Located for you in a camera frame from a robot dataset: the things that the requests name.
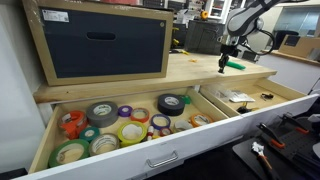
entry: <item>black chair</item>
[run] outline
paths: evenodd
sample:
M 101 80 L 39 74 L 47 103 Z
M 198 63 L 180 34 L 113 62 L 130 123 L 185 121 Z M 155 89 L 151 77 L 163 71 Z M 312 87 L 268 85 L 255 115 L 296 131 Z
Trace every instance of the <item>black chair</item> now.
M 299 33 L 295 31 L 287 31 L 287 30 L 280 30 L 276 32 L 276 37 L 275 37 L 275 48 L 274 50 L 278 50 L 281 46 L 281 43 L 283 39 L 286 37 L 286 35 L 296 35 L 298 36 Z

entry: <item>wooden countertop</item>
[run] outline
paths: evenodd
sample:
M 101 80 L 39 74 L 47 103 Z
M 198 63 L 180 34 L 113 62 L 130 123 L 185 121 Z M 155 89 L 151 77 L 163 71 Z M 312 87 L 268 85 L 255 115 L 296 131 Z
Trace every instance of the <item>wooden countertop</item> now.
M 320 67 L 320 63 L 317 62 L 317 61 L 312 61 L 312 60 L 309 60 L 309 59 L 306 59 L 306 58 L 293 56 L 293 55 L 289 55 L 289 54 L 284 54 L 284 53 L 281 53 L 279 51 L 272 51 L 271 55 L 275 55 L 275 56 L 286 58 L 286 59 L 289 59 L 289 60 L 298 61 L 298 62 L 301 62 L 301 63 L 310 64 L 310 65 L 314 65 L 314 66 Z
M 246 66 L 245 70 L 225 68 L 225 74 L 218 73 L 219 56 L 203 54 L 170 54 L 166 78 L 105 82 L 49 87 L 43 84 L 33 94 L 36 103 L 57 103 L 94 97 L 133 94 L 147 91 L 173 89 L 221 81 L 256 79 L 275 75 L 276 71 L 247 61 L 230 58 Z

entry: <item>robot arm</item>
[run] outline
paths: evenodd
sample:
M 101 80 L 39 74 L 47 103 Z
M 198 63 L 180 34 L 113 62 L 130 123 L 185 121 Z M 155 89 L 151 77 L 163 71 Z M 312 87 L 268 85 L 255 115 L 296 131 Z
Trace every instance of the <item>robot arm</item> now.
M 229 60 L 229 55 L 237 50 L 236 46 L 239 38 L 261 31 L 263 21 L 259 18 L 260 15 L 278 3 L 301 1 L 306 0 L 256 0 L 247 8 L 232 10 L 228 16 L 223 36 L 220 38 L 222 56 L 219 60 L 219 73 L 223 73 L 223 69 Z

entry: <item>cable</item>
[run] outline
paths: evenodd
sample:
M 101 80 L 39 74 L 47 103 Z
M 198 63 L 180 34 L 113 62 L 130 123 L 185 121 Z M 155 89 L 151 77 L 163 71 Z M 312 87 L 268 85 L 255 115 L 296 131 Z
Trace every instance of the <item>cable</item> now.
M 243 46 L 243 47 L 245 47 L 245 48 L 247 48 L 249 51 L 251 51 L 252 53 L 254 53 L 254 54 L 256 54 L 256 55 L 259 55 L 259 56 L 264 56 L 264 55 L 270 54 L 270 53 L 273 51 L 273 49 L 275 48 L 275 38 L 274 38 L 273 34 L 271 34 L 271 33 L 268 32 L 268 31 L 265 31 L 265 30 L 260 30 L 260 29 L 258 29 L 258 31 L 260 31 L 260 32 L 263 33 L 263 34 L 268 35 L 268 36 L 271 38 L 272 47 L 270 48 L 270 50 L 269 50 L 268 52 L 266 52 L 266 53 L 258 53 L 258 52 L 253 51 L 253 50 L 252 50 L 249 46 L 247 46 L 247 45 L 243 45 L 243 44 L 240 44 L 240 45 Z

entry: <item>open drawer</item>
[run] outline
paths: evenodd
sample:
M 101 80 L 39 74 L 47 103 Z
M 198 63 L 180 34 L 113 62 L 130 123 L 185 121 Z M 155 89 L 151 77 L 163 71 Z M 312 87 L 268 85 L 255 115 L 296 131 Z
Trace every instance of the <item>open drawer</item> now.
M 263 108 L 271 107 L 306 96 L 305 94 L 282 86 L 265 78 L 246 81 L 223 82 L 214 86 L 201 86 L 200 93 L 215 106 L 220 108 L 220 110 L 222 110 L 229 117 L 239 116 L 240 113 L 237 112 L 237 109 L 242 106 L 243 103 L 234 103 L 229 101 L 228 99 L 222 100 L 216 97 L 216 92 L 221 90 L 239 90 L 249 95 L 255 100 L 255 102 L 248 102 L 247 108 L 258 108 L 256 111 L 260 111 Z M 265 100 L 261 98 L 262 93 L 272 94 L 274 95 L 274 97 L 271 100 Z
M 159 113 L 156 108 L 157 98 L 165 93 L 189 95 L 191 98 L 191 104 L 186 105 L 182 115 L 170 117 L 172 121 L 171 126 L 176 120 L 189 119 L 192 114 L 199 112 L 209 115 L 215 122 L 48 169 L 50 153 L 58 145 L 68 140 L 57 126 L 57 120 L 65 113 L 71 110 L 84 111 L 88 106 L 96 102 L 112 101 L 119 107 L 130 105 L 133 108 L 147 108 L 150 116 L 152 116 Z M 81 179 L 128 179 L 139 176 L 145 172 L 154 171 L 158 167 L 163 168 L 166 165 L 170 165 L 170 162 L 175 163 L 199 152 L 212 149 L 242 135 L 246 124 L 241 123 L 241 117 L 227 118 L 217 107 L 191 88 L 58 104 L 54 109 L 54 113 L 29 170 L 30 174 L 24 178 L 64 179 L 68 177 L 68 179 L 73 179 L 81 177 Z M 106 128 L 100 128 L 100 132 L 116 134 L 120 125 L 126 121 L 129 121 L 129 118 L 119 117 L 115 124 Z

